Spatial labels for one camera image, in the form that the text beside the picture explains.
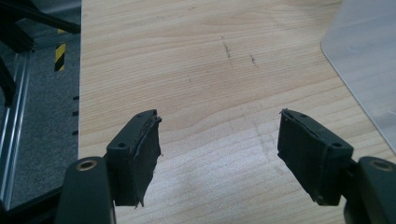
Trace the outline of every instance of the wooden table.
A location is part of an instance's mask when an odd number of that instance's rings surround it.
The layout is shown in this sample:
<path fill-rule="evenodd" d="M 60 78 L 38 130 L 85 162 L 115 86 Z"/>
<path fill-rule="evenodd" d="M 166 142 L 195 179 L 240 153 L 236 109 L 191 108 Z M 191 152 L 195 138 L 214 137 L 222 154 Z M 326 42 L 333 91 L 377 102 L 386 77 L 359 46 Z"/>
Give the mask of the wooden table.
<path fill-rule="evenodd" d="M 136 113 L 163 117 L 145 206 L 119 223 L 343 223 L 276 155 L 279 112 L 396 161 L 321 52 L 340 1 L 86 0 L 79 156 L 103 156 Z"/>

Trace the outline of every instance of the wood grain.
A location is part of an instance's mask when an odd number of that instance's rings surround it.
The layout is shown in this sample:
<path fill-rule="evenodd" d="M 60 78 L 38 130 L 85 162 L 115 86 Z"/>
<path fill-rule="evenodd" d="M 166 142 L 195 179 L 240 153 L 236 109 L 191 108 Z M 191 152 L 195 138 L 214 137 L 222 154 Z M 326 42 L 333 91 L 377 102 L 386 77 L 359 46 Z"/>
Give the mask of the wood grain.
<path fill-rule="evenodd" d="M 79 156 L 136 113 L 163 117 L 146 207 L 119 223 L 343 223 L 276 155 L 279 112 L 304 112 L 396 161 L 320 49 L 340 1 L 82 2 Z"/>

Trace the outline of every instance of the gray floor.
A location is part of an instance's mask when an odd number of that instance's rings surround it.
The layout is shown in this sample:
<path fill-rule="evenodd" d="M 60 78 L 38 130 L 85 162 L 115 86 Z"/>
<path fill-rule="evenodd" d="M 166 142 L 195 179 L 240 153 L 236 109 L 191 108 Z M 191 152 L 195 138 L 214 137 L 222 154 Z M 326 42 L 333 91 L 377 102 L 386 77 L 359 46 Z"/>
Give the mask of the gray floor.
<path fill-rule="evenodd" d="M 33 2 L 43 11 L 80 24 L 80 1 Z M 34 39 L 58 32 L 28 20 L 19 26 Z M 66 42 L 63 71 L 54 72 L 55 50 L 51 46 L 33 53 L 11 207 L 60 187 L 67 166 L 78 157 L 80 42 Z M 2 43 L 0 52 L 13 74 L 15 53 Z M 4 104 L 3 95 L 0 104 Z M 5 108 L 0 107 L 2 116 Z"/>

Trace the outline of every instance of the wooden surface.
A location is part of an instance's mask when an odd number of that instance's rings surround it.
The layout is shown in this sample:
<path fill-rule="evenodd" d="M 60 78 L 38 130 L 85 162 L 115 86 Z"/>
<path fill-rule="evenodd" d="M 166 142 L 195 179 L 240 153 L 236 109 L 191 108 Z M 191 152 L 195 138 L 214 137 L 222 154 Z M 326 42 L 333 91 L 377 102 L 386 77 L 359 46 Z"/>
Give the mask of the wooden surface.
<path fill-rule="evenodd" d="M 79 156 L 103 156 L 136 113 L 163 117 L 145 206 L 119 223 L 343 223 L 276 155 L 279 112 L 303 112 L 361 156 L 396 161 L 320 49 L 340 1 L 82 1 Z"/>

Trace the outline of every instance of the yellow and black hazard tape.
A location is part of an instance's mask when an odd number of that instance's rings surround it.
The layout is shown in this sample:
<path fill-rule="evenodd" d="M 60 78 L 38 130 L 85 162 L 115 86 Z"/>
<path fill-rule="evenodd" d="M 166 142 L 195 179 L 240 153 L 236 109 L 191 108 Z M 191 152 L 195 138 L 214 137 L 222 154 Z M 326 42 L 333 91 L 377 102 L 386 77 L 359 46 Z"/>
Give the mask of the yellow and black hazard tape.
<path fill-rule="evenodd" d="M 63 30 L 58 30 L 58 34 L 63 33 Z M 62 43 L 56 47 L 55 51 L 55 72 L 64 70 L 64 53 L 66 52 L 66 44 Z"/>

